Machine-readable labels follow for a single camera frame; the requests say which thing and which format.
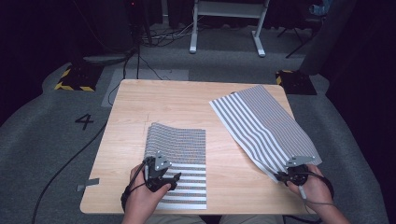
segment folded cloth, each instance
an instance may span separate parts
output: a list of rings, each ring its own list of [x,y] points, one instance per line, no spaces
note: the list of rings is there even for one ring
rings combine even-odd
[[[175,190],[168,191],[158,209],[206,209],[205,130],[177,129],[160,123],[148,127],[145,158],[160,151],[170,162],[163,177],[181,173]]]
[[[250,159],[275,182],[294,156],[321,158],[311,139],[279,102],[258,85],[211,101],[233,139]]]

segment person's hand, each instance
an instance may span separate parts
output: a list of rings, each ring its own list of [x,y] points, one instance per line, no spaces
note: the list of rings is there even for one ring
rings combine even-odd
[[[137,172],[138,166],[136,166],[131,171],[130,179]],[[145,180],[143,177],[143,172],[136,177],[136,180],[132,184],[130,190],[143,184],[134,191],[132,191],[125,204],[125,215],[122,224],[143,224],[154,212],[161,200],[163,195],[171,188],[170,184],[164,185],[162,188],[158,189],[156,192],[151,192],[144,184]]]
[[[323,176],[316,165],[307,164],[307,166],[312,173]],[[290,181],[288,181],[288,186],[292,192],[301,196],[298,186]],[[303,184],[303,189],[306,195],[306,205],[314,210],[324,223],[349,223],[347,218],[333,205],[330,190],[319,178],[309,175],[308,180]]]
[[[323,176],[322,172],[316,165],[307,164],[306,166],[312,173]],[[292,192],[301,196],[301,193],[296,185],[289,181],[288,186]],[[330,194],[329,188],[319,178],[309,175],[308,180],[305,182],[303,188],[307,199],[307,205],[312,208],[312,210],[316,211],[320,208],[320,204],[316,203],[332,204],[332,195]]]

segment gray striped fabric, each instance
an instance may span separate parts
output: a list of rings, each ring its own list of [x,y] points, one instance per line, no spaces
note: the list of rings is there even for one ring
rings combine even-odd
[[[293,156],[321,158],[304,130],[264,88],[258,85],[211,101],[233,139],[272,179]]]
[[[148,128],[145,158],[157,151],[172,162],[164,177],[181,173],[158,209],[206,209],[205,130],[177,129],[160,123]]]

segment black curtain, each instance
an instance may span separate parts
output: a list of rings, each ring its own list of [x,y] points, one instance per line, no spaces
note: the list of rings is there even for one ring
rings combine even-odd
[[[396,223],[395,1],[358,1],[320,73],[327,96],[352,131]]]

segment white stand leg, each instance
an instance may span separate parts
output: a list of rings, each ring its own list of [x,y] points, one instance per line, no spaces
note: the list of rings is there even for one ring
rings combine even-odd
[[[197,38],[198,38],[197,26],[198,26],[198,0],[195,0],[190,53],[195,53],[197,51]]]
[[[262,31],[262,23],[264,22],[266,12],[267,12],[267,8],[263,7],[262,15],[260,16],[259,24],[257,25],[257,30],[251,32],[253,35],[254,43],[256,44],[256,49],[260,57],[265,57],[265,51],[264,48],[262,47],[262,42],[260,41],[260,32]]]

